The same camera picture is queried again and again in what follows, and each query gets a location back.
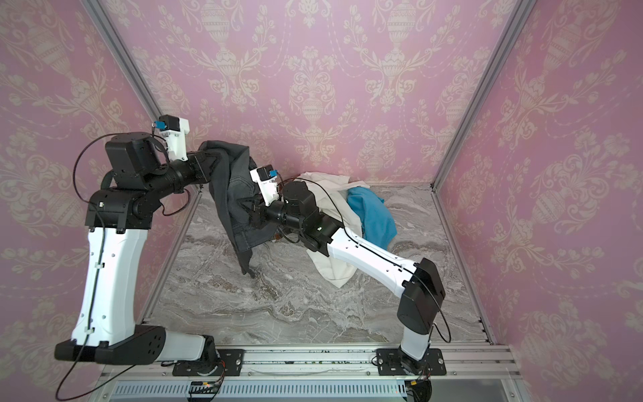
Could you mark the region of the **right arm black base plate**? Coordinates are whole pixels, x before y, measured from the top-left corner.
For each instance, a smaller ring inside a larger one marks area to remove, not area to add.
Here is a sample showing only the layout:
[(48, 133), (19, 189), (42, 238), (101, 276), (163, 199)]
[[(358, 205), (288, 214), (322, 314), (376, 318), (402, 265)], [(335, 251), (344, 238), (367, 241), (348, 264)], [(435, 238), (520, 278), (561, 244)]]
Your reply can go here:
[(438, 348), (428, 348), (420, 360), (405, 354), (400, 348), (379, 348), (371, 363), (380, 376), (446, 376), (445, 359)]

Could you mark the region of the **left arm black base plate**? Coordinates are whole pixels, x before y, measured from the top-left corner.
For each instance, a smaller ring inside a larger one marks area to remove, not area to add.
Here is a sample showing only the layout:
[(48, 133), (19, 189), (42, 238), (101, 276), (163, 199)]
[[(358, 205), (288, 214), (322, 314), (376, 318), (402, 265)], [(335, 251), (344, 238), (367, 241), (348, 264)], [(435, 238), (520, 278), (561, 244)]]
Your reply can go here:
[(244, 364), (242, 348), (218, 349), (210, 360), (177, 361), (172, 369), (174, 377), (207, 376), (239, 377)]

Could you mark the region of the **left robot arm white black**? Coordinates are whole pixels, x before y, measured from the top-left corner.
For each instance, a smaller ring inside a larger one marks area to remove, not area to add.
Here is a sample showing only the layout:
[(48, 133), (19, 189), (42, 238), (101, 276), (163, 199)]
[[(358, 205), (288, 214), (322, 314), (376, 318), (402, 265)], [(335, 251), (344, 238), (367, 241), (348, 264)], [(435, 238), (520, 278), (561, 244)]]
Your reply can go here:
[(171, 362), (176, 375), (209, 375), (218, 368), (213, 337), (134, 318), (139, 262), (155, 212), (170, 194), (208, 181), (211, 158), (188, 152), (185, 136), (181, 129), (119, 133), (105, 144), (112, 169), (86, 201), (84, 298), (70, 339), (55, 346), (55, 359), (124, 366)]

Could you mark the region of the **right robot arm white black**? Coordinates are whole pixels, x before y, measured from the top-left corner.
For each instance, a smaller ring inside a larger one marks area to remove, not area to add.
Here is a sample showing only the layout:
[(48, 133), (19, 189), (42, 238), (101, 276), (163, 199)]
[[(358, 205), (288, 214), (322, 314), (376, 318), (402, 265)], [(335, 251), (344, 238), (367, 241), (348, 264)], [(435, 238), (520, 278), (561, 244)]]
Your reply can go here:
[(251, 224), (275, 224), (297, 234), (308, 251), (346, 262), (388, 288), (399, 300), (398, 320), (404, 326), (400, 359), (415, 366), (425, 358), (435, 319), (442, 316), (445, 288), (437, 266), (426, 258), (404, 259), (359, 237), (342, 219), (321, 212), (307, 182), (259, 183), (260, 193), (241, 199)]

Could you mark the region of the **dark grey denim cloth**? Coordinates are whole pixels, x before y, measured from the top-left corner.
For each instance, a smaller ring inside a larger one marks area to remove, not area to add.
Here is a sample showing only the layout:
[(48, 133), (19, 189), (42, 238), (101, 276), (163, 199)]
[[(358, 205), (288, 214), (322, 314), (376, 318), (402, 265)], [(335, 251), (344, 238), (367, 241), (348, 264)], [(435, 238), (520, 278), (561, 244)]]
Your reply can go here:
[(253, 249), (275, 238), (277, 225), (264, 223), (256, 227), (254, 214), (249, 212), (256, 204), (264, 203), (257, 183), (251, 178), (251, 170), (257, 164), (251, 157), (249, 147), (222, 141), (205, 141), (199, 146), (209, 168), (209, 192), (215, 202), (219, 221), (229, 238), (239, 266), (244, 275), (256, 276), (251, 268)]

